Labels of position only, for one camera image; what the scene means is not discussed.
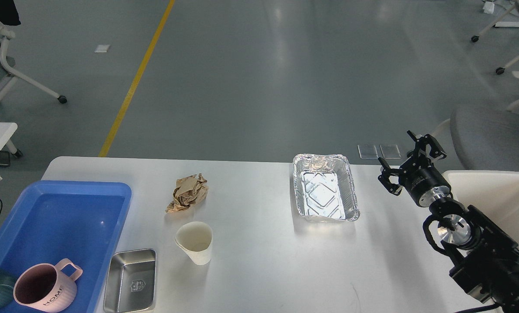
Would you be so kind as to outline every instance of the pink mug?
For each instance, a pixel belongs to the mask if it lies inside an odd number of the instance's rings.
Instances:
[[[67,265],[76,269],[70,277],[61,272]],[[34,265],[18,278],[13,290],[14,299],[21,305],[43,312],[60,312],[76,297],[75,281],[82,273],[82,269],[67,258],[63,258],[56,265]]]

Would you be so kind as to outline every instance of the gray chair seat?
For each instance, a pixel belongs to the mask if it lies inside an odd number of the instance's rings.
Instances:
[[[450,118],[450,133],[464,168],[519,172],[519,114],[458,107]]]

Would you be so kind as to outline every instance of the blue plastic tray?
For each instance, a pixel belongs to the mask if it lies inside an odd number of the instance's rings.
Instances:
[[[132,191],[123,183],[42,180],[20,195],[0,230],[0,267],[19,276],[37,263],[69,258],[84,273],[63,313],[93,313]],[[70,275],[71,267],[65,269]],[[15,301],[0,312],[36,313]]]

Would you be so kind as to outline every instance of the paper cup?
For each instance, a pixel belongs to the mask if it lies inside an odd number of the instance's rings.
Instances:
[[[213,231],[204,222],[184,224],[176,232],[174,241],[196,265],[205,265],[211,260]]]

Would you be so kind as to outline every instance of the white box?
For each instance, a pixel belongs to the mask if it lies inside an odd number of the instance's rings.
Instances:
[[[519,244],[519,172],[450,170],[443,176],[457,201],[478,208]]]

